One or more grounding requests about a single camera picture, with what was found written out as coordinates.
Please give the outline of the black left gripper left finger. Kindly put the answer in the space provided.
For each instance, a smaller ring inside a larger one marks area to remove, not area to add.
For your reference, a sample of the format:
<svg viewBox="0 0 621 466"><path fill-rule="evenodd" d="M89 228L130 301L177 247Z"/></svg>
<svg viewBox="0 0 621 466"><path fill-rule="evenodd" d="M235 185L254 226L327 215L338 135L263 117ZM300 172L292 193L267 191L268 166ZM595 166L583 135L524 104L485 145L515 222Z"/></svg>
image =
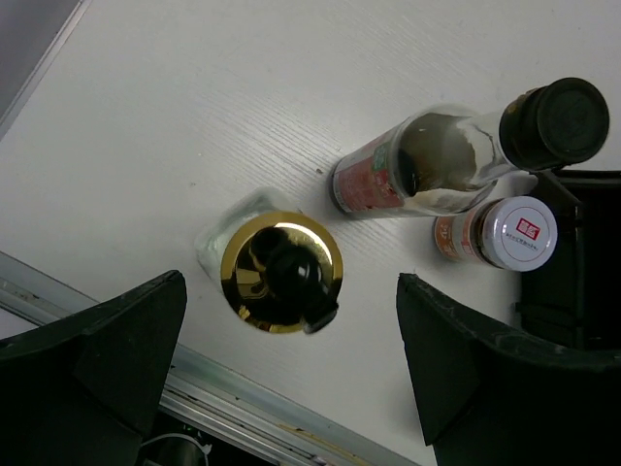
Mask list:
<svg viewBox="0 0 621 466"><path fill-rule="evenodd" d="M187 303L169 271L1 342L4 465L132 465L156 417Z"/></svg>

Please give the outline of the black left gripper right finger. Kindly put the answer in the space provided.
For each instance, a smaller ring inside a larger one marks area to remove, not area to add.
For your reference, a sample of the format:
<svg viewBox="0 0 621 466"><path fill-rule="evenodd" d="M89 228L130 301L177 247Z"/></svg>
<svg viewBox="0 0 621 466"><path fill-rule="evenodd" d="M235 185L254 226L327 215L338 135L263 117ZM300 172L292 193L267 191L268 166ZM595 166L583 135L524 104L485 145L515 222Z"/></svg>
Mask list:
<svg viewBox="0 0 621 466"><path fill-rule="evenodd" d="M547 342L414 274L396 308L424 442L440 465L616 465L620 355Z"/></svg>

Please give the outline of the small jar white lid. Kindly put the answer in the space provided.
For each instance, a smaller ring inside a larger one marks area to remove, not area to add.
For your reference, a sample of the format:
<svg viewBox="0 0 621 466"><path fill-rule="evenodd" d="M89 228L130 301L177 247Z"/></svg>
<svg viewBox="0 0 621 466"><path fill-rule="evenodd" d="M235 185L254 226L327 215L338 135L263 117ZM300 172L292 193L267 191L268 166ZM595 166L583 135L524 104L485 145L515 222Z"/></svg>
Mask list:
<svg viewBox="0 0 621 466"><path fill-rule="evenodd" d="M530 272L552 256L558 227L542 201L515 196L481 204L457 216L438 217L434 238L449 259Z"/></svg>

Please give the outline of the clear bottle gold pourer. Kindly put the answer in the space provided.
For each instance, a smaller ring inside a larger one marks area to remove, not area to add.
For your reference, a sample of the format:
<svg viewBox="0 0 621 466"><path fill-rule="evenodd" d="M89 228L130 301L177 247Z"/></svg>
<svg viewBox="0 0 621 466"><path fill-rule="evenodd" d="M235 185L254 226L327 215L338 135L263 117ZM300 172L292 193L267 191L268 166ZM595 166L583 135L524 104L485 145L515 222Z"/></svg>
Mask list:
<svg viewBox="0 0 621 466"><path fill-rule="evenodd" d="M336 317L343 257L328 230L283 193L258 188L197 236L197 260L246 324L314 334Z"/></svg>

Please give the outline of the tall bottle black cap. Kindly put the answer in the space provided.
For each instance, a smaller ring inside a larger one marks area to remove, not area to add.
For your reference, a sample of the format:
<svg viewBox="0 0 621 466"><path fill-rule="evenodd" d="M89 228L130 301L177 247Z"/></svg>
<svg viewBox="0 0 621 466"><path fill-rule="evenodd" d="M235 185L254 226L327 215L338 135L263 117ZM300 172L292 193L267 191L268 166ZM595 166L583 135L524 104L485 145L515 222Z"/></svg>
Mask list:
<svg viewBox="0 0 621 466"><path fill-rule="evenodd" d="M454 216L480 204L509 173L591 159L609 122L605 98L580 78L534 88L486 115L439 105L343 157L330 194L355 217Z"/></svg>

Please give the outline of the black four-compartment tray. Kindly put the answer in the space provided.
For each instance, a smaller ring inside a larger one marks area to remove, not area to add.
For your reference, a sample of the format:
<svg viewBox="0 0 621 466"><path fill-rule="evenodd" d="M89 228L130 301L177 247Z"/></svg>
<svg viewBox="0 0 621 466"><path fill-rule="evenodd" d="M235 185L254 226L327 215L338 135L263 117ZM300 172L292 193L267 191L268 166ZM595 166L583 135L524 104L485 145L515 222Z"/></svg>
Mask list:
<svg viewBox="0 0 621 466"><path fill-rule="evenodd" d="M620 349L620 173L537 175L530 195L552 211L558 239L544 265L521 275L522 328L578 350Z"/></svg>

